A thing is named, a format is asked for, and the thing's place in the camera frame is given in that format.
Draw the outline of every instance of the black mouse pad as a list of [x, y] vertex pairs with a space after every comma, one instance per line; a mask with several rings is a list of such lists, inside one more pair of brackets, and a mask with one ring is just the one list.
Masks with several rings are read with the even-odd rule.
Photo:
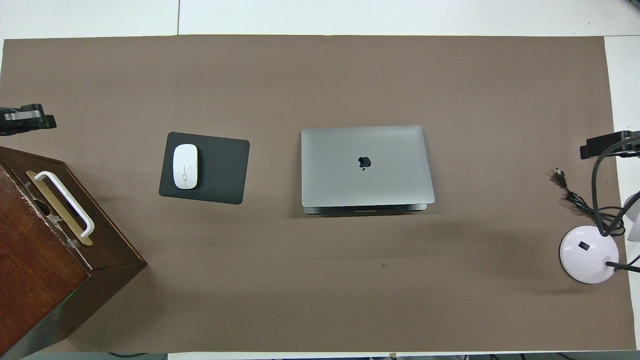
[[[198, 183], [189, 190], [180, 189], [173, 182], [173, 150], [184, 143], [198, 148]], [[247, 140], [171, 132], [166, 137], [158, 192], [162, 196], [240, 204], [248, 161]]]

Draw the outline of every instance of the laptop lid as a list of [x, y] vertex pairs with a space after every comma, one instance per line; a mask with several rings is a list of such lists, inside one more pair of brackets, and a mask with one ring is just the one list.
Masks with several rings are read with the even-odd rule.
[[435, 201], [422, 126], [302, 131], [302, 206], [334, 208]]

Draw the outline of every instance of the computer mouse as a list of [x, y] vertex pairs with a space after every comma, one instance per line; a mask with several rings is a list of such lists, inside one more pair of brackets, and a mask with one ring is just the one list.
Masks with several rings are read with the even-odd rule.
[[173, 182], [183, 190], [198, 184], [198, 148], [192, 143], [178, 145], [173, 150]]

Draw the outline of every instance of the wooden box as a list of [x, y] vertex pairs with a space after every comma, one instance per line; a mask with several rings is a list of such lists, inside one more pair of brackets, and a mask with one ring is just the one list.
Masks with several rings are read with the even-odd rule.
[[2, 360], [66, 338], [146, 265], [63, 162], [0, 147]]

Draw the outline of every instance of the wood grain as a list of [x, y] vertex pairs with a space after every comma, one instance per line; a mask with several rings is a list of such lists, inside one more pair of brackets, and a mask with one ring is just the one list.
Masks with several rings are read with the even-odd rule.
[[[30, 182], [30, 178], [26, 174], [28, 170], [36, 173], [46, 170], [56, 174], [73, 194], [95, 224], [95, 230], [91, 235], [94, 244], [90, 247], [79, 246], [77, 248], [77, 251], [82, 254], [82, 258], [86, 259], [92, 270], [141, 261], [141, 256], [133, 249], [111, 219], [100, 209], [64, 162], [7, 149], [6, 147], [0, 147], [0, 157], [4, 159], [4, 162], [11, 168], [20, 182]], [[44, 182], [62, 204], [67, 204], [67, 200], [50, 180], [44, 179]], [[67, 205], [67, 209], [71, 214], [75, 214], [70, 205]], [[72, 216], [78, 224], [84, 225], [84, 221], [80, 216], [77, 214]], [[70, 238], [75, 238], [73, 232], [69, 232], [68, 235]]]
[[87, 273], [0, 161], [0, 354], [71, 294]]

